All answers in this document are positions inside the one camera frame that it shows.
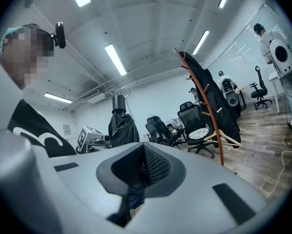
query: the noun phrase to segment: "coat rack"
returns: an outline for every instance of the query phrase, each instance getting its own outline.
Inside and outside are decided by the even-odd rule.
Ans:
[[[223,149],[222,149],[222,142],[221,142],[221,137],[220,137],[220,132],[219,132],[219,128],[218,128],[218,125],[216,123],[216,120],[215,120],[215,117],[214,117],[214,114],[213,114],[213,111],[210,107],[210,104],[209,104],[209,100],[208,100],[208,97],[207,97],[207,91],[208,91],[208,88],[209,88],[209,84],[205,87],[205,89],[202,88],[202,86],[200,85],[196,75],[194,74],[193,70],[190,68],[190,66],[188,65],[188,63],[185,61],[185,57],[186,57],[186,52],[184,52],[184,57],[182,57],[180,55],[180,53],[176,50],[176,48],[173,49],[173,51],[176,53],[176,55],[180,58],[181,62],[183,65],[180,65],[180,67],[182,68],[185,68],[189,71],[190,75],[191,75],[191,78],[187,78],[187,79],[191,79],[194,81],[194,83],[196,84],[196,86],[198,87],[199,89],[199,92],[201,93],[203,99],[205,102],[201,102],[200,104],[202,105],[205,105],[208,109],[208,112],[209,113],[206,113],[206,112],[203,112],[204,115],[208,115],[211,117],[211,120],[212,120],[212,124],[213,124],[213,127],[214,127],[214,131],[215,131],[215,134],[216,134],[216,138],[217,138],[217,142],[219,144],[219,152],[220,152],[220,159],[221,159],[221,165],[224,166],[224,158],[223,158]]]

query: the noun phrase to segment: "standing person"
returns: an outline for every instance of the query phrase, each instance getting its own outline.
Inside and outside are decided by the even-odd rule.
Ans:
[[[8,28],[0,45],[0,64],[23,90],[36,76],[37,70],[47,64],[53,52],[54,43],[50,34],[36,24]],[[8,129],[25,136],[32,145],[45,148],[49,157],[76,154],[70,143],[24,99],[18,103]]]
[[[266,31],[265,28],[259,23],[257,23],[253,27],[253,29],[256,32],[256,34],[258,34],[261,38],[261,40],[260,40],[261,55],[264,57],[267,64],[273,63],[272,55],[270,52],[270,43],[273,40],[275,40],[275,39],[281,40],[290,49],[288,42],[277,31],[272,31],[272,30]],[[284,88],[286,97],[289,101],[289,106],[290,106],[291,112],[292,112],[292,72],[290,72],[286,76],[283,76],[281,78],[281,83],[283,85],[283,88]]]
[[[195,99],[194,104],[198,104],[199,105],[199,98],[198,98],[198,94],[197,94],[196,89],[195,88],[191,88],[190,89],[190,93],[192,93],[194,95],[194,99]]]
[[[224,81],[224,79],[229,79],[229,80],[230,80],[230,83],[231,83],[233,89],[236,89],[236,88],[237,88],[237,85],[236,85],[236,83],[233,81],[232,77],[224,75],[223,71],[219,71],[219,76],[220,76],[220,78],[219,78],[219,80],[218,80],[218,87],[219,87],[219,89],[221,90],[221,92],[223,93],[224,98],[226,99],[226,94],[225,94],[224,91],[223,91],[223,85],[222,85],[222,82]],[[234,114],[234,113],[237,114],[237,116],[234,115],[235,120],[238,120],[238,118],[240,117],[240,113],[241,113],[241,111],[242,111],[242,107],[241,107],[241,105],[240,105],[240,101],[238,100],[237,105],[236,105],[235,107],[231,107],[231,109],[232,109],[232,111],[233,111],[233,114]]]

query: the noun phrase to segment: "black t-shirt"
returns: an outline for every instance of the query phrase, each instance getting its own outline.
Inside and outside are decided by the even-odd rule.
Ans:
[[[8,129],[26,137],[32,145],[45,148],[49,157],[77,154],[70,143],[62,138],[47,120],[23,99],[17,105]]]

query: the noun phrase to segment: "black seat cushion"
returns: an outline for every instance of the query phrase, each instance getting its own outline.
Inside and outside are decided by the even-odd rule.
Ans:
[[[267,92],[265,92],[263,89],[258,89],[258,91],[254,91],[251,93],[251,98],[258,98],[261,96],[266,96]]]
[[[199,138],[199,139],[193,139],[193,138],[190,138],[188,135],[186,136],[186,139],[187,139],[187,144],[188,145],[198,145],[200,143],[203,143],[204,142],[204,139],[207,138],[208,136],[212,135],[213,133],[211,131],[208,132],[208,134],[202,138]]]

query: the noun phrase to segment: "black mesh chair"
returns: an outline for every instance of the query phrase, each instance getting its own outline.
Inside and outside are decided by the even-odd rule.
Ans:
[[[207,152],[211,153],[211,158],[214,158],[214,153],[207,149],[206,146],[211,145],[212,142],[208,142],[205,144],[204,138],[213,134],[213,131],[209,131],[206,136],[200,139],[192,139],[188,135],[195,130],[205,128],[206,122],[204,121],[200,109],[198,105],[194,105],[190,101],[182,104],[180,106],[180,111],[177,113],[180,117],[181,121],[184,123],[185,126],[185,133],[187,137],[187,144],[188,145],[195,145],[188,149],[190,152],[191,149],[197,148],[195,154],[199,153],[201,149],[206,150]]]
[[[171,147],[176,146],[178,149],[180,149],[178,144],[186,143],[186,141],[182,142],[181,140],[177,140],[178,139],[178,135],[177,134],[173,134],[169,130],[169,128],[162,121],[155,122],[154,126],[157,129],[158,133],[165,137],[164,138],[164,143],[166,145],[171,146]]]
[[[154,122],[161,121],[158,116],[153,116],[147,119],[147,124],[145,127],[147,128],[149,135],[149,141],[154,143],[162,144],[164,143],[164,138],[161,134],[158,133],[156,127],[154,126]]]
[[[252,83],[252,84],[250,84],[250,88],[255,88],[255,91],[251,93],[251,98],[257,98],[257,100],[260,99],[260,101],[258,101],[258,102],[256,102],[254,104],[254,107],[255,107],[256,110],[258,110],[257,107],[259,105],[263,104],[263,105],[265,105],[265,108],[268,108],[268,106],[267,106],[267,104],[265,102],[266,101],[270,101],[270,103],[272,103],[272,101],[270,99],[263,99],[263,96],[266,96],[267,95],[268,90],[267,90],[267,88],[264,85],[264,81],[262,80],[261,73],[260,73],[260,68],[258,66],[256,66],[255,67],[255,70],[258,73],[258,76],[259,76],[259,84],[260,84],[260,87],[262,89],[257,89],[257,85],[258,84],[255,84],[255,82]]]

